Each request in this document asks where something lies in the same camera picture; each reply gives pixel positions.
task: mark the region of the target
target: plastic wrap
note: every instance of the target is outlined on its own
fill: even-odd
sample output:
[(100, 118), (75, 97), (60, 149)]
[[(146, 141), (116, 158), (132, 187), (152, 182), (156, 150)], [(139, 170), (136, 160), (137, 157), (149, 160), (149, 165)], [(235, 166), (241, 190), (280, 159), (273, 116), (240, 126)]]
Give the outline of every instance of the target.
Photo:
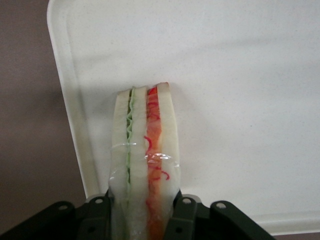
[(119, 92), (109, 190), (112, 239), (157, 240), (180, 187), (176, 119), (168, 83)]

